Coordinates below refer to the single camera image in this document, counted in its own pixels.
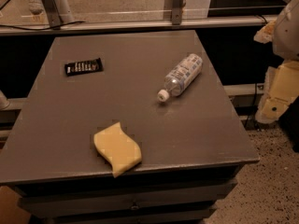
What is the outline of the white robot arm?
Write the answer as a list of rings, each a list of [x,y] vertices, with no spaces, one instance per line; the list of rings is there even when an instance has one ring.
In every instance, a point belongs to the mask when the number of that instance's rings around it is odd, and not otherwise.
[[[291,0],[275,21],[254,36],[260,43],[272,43],[273,52],[283,59],[278,68],[265,74],[263,96],[255,119],[263,124],[277,121],[299,96],[299,0]]]

